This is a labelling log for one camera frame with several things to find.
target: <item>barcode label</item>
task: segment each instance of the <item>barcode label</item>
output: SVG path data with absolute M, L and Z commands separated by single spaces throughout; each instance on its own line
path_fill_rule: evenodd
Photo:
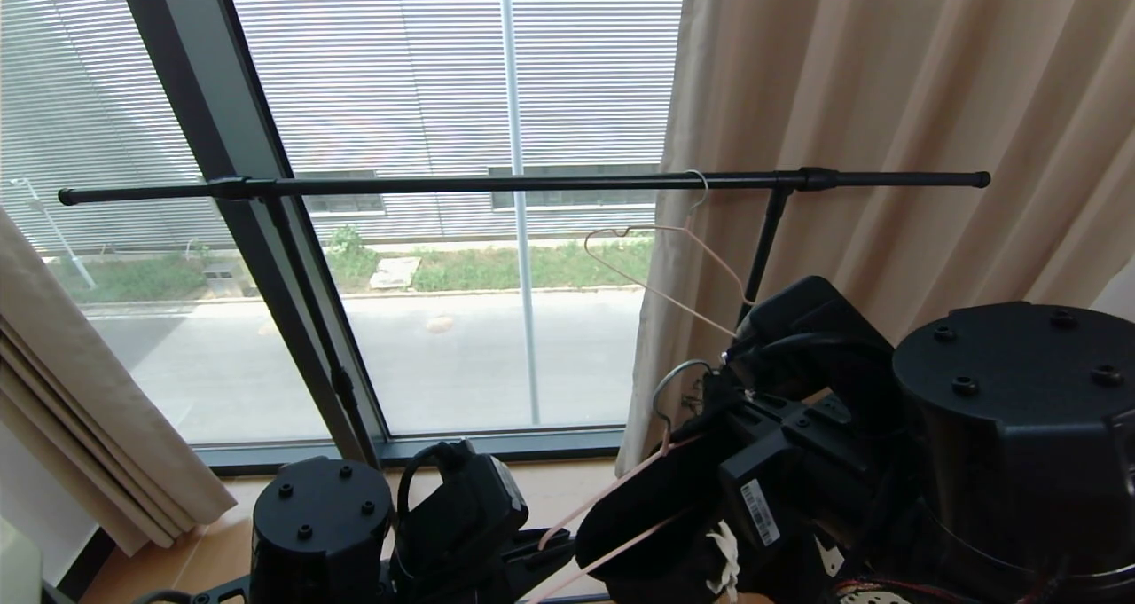
M 742 485 L 741 496 L 745 497 L 745 505 L 749 507 L 753 523 L 760 534 L 760 542 L 765 546 L 771 546 L 780 539 L 780 529 L 776 528 L 776 520 L 773 520 L 773 513 L 768 510 L 768 501 L 765 500 L 765 492 L 760 490 L 760 483 L 754 478 Z

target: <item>road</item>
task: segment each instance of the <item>road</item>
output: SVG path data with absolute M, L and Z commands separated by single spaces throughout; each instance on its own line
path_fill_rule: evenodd
M 536 293 L 543 426 L 627 419 L 641 292 Z M 531 425 L 520 296 L 344 301 L 396 434 Z M 260 302 L 91 321 L 191 443 L 327 437 Z

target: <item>white pole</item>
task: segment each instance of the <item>white pole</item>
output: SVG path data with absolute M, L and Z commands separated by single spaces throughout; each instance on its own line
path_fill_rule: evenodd
M 516 35 L 512 23 L 512 0 L 501 0 L 501 34 L 504 42 L 504 78 L 508 97 L 508 146 L 512 173 L 524 173 L 524 151 L 520 136 L 520 95 L 516 87 Z M 516 207 L 516 257 L 520 263 L 520 301 L 524 312 L 524 356 L 528 363 L 528 394 L 532 425 L 540 422 L 540 399 L 536 388 L 536 329 L 532 322 L 532 268 L 528 252 L 528 201 L 523 192 L 512 193 Z
M 56 237 L 59 237 L 59 243 L 64 245 L 67 255 L 70 258 L 72 265 L 75 266 L 75 269 L 78 270 L 79 276 L 82 276 L 83 280 L 86 282 L 86 287 L 89 290 L 98 290 L 99 286 L 95 284 L 94 278 L 91 278 L 91 272 L 87 271 L 85 265 L 83 265 L 83 261 L 81 261 L 79 258 L 75 255 L 75 252 L 73 251 L 73 249 L 70 249 L 70 245 L 67 243 L 67 237 L 64 236 L 64 233 L 60 230 L 59 225 L 56 225 L 56 221 L 54 219 L 52 219 L 51 212 L 48 211 L 47 205 L 43 203 L 43 201 L 40 200 L 40 195 L 36 194 L 35 187 L 32 186 L 32 181 L 28 181 L 26 178 L 17 178 L 12 179 L 11 183 L 23 184 L 24 187 L 27 187 L 27 192 L 28 194 L 32 195 L 33 203 L 35 203 L 33 204 L 32 209 L 39 209 L 39 211 L 43 215 L 43 217 L 48 219 L 48 225 L 51 225 L 51 230 L 56 233 Z

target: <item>screw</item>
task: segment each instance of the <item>screw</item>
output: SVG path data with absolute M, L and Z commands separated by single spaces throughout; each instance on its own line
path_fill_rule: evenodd
M 1075 329 L 1076 328 L 1076 317 L 1068 312 L 1066 309 L 1058 309 L 1052 312 L 1052 317 L 1049 318 L 1050 324 L 1052 324 L 1057 329 Z
M 1092 381 L 1102 387 L 1118 387 L 1124 383 L 1124 375 L 1110 364 L 1101 364 L 1092 370 Z
M 940 343 L 952 343 L 957 337 L 958 335 L 953 333 L 953 329 L 950 329 L 945 325 L 941 325 L 934 329 L 934 338 Z
M 952 383 L 953 393 L 959 396 L 975 396 L 977 395 L 977 380 L 974 380 L 968 375 L 958 375 L 953 378 Z

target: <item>utility box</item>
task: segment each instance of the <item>utility box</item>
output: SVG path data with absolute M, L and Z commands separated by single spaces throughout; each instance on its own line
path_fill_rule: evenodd
M 205 282 L 213 297 L 243 297 L 245 280 L 241 263 L 213 263 L 204 269 Z

